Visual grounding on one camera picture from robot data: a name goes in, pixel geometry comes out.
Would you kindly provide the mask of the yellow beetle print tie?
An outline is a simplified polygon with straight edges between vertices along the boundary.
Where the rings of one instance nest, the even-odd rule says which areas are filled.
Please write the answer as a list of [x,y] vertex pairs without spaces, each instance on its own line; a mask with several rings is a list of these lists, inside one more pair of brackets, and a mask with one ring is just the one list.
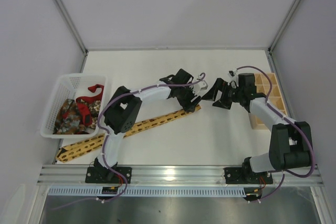
[[[169,122],[173,122],[190,114],[192,113],[185,112],[184,110],[178,110],[166,115],[137,122],[129,131],[126,132],[124,138],[161,126],[163,124],[167,124]],[[104,138],[105,134],[102,133],[92,138],[87,138],[85,140],[61,147],[56,155],[56,161],[67,163],[73,159],[77,159],[89,154],[90,152],[98,150],[102,147]]]

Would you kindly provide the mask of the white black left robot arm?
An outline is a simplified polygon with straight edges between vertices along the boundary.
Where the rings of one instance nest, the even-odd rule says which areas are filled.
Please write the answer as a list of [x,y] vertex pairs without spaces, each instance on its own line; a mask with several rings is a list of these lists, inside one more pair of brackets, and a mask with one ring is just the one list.
[[201,73],[196,81],[183,69],[177,74],[161,78],[150,86],[130,90],[120,86],[97,119],[97,127],[106,132],[101,154],[94,160],[94,170],[103,178],[110,179],[118,172],[118,153],[126,132],[134,126],[140,108],[152,102],[177,99],[183,111],[193,113],[201,101],[199,92],[207,88],[206,74]]

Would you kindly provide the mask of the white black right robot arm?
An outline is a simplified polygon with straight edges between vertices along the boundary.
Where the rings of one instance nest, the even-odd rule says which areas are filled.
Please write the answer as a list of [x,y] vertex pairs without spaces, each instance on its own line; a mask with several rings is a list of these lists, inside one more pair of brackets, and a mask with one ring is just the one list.
[[202,99],[212,101],[213,106],[227,110],[231,109],[233,103],[238,103],[249,114],[258,117],[271,132],[269,151],[245,158],[238,168],[237,178],[227,177],[227,183],[255,184],[268,172],[314,168],[310,125],[286,116],[264,93],[258,92],[254,74],[242,73],[233,76],[230,82],[217,78]]

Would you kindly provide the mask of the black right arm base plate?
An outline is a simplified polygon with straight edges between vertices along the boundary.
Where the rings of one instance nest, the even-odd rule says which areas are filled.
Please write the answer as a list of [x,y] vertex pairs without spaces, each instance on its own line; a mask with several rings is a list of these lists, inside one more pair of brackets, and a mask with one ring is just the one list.
[[232,185],[242,184],[273,184],[273,178],[267,172],[254,173],[243,167],[226,167],[224,168],[225,183]]

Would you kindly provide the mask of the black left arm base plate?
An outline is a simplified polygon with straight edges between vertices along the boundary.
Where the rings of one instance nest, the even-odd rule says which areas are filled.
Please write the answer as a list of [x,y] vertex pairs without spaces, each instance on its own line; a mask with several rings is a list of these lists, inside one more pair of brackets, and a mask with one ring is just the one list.
[[[132,168],[117,166],[115,171],[125,177],[128,183],[131,182]],[[105,167],[90,166],[87,168],[85,183],[88,184],[118,184],[119,175]]]

